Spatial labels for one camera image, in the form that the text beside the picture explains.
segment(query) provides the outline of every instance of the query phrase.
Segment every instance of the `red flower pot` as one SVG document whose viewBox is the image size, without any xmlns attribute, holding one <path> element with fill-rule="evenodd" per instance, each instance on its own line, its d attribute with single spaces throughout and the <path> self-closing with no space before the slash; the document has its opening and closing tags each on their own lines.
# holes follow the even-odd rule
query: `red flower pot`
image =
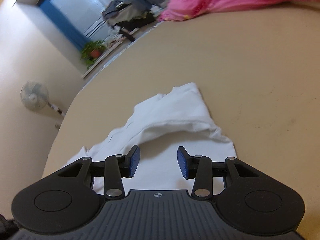
<svg viewBox="0 0 320 240">
<path fill-rule="evenodd" d="M 98 58 L 101 56 L 101 52 L 98 49 L 94 49 L 93 51 L 90 52 L 90 56 L 93 58 Z"/>
</svg>

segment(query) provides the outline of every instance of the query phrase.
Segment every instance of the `fan blade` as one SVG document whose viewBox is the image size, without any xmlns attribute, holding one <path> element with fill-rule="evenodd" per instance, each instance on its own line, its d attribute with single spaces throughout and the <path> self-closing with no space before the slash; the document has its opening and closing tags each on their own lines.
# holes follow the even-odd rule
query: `fan blade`
<svg viewBox="0 0 320 240">
<path fill-rule="evenodd" d="M 37 100 L 37 102 L 34 104 L 34 109 L 39 110 L 40 109 L 40 102 Z"/>
<path fill-rule="evenodd" d="M 29 88 L 29 82 L 27 82 L 23 88 L 22 88 L 26 94 L 30 95 L 31 94 L 31 91 L 30 91 L 30 88 Z"/>
<path fill-rule="evenodd" d="M 39 101 L 36 102 L 31 102 L 31 101 L 24 101 L 23 102 L 24 106 L 30 110 L 36 110 L 37 106 L 39 105 Z"/>
<path fill-rule="evenodd" d="M 31 93 L 35 93 L 38 96 L 41 93 L 41 90 L 40 90 L 41 87 L 42 87 L 42 85 L 40 83 L 36 83 L 31 91 Z"/>
<path fill-rule="evenodd" d="M 45 101 L 45 103 L 47 103 L 48 102 L 48 95 L 46 95 L 46 94 L 43 94 L 43 93 L 39 93 L 39 95 L 38 95 L 39 97 L 41 97 L 44 101 Z"/>
</svg>

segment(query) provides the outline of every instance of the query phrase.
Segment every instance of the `green plant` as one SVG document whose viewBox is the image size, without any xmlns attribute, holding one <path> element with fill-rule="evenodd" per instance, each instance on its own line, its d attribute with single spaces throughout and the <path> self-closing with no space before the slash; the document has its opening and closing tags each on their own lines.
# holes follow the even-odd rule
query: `green plant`
<svg viewBox="0 0 320 240">
<path fill-rule="evenodd" d="M 103 41 L 89 41 L 81 51 L 81 59 L 83 59 L 86 63 L 87 69 L 89 69 L 90 66 L 97 60 L 97 58 L 93 58 L 90 55 L 90 53 L 95 49 L 103 53 L 106 50 L 106 46 L 103 45 Z"/>
</svg>

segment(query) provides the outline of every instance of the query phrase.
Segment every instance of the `crosshair logo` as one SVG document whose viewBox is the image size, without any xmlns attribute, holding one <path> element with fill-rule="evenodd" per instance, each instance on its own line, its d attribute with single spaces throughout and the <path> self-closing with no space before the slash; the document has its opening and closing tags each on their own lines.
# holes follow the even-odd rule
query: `crosshair logo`
<svg viewBox="0 0 320 240">
<path fill-rule="evenodd" d="M 162 196 L 164 196 L 163 194 L 161 194 L 161 193 L 159 193 L 159 192 L 157 192 L 156 194 L 154 194 L 153 196 L 155 196 L 156 198 L 160 198 L 160 197 L 162 197 Z"/>
</svg>

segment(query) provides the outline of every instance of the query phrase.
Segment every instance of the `potted plant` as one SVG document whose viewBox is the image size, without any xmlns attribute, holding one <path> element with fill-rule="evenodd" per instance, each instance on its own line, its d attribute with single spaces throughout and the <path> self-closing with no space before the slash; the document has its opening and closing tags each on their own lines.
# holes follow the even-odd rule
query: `potted plant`
<svg viewBox="0 0 320 240">
<path fill-rule="evenodd" d="M 102 55 L 106 50 L 103 41 L 89 41 L 81 51 L 81 58 L 87 64 L 87 69 Z"/>
</svg>

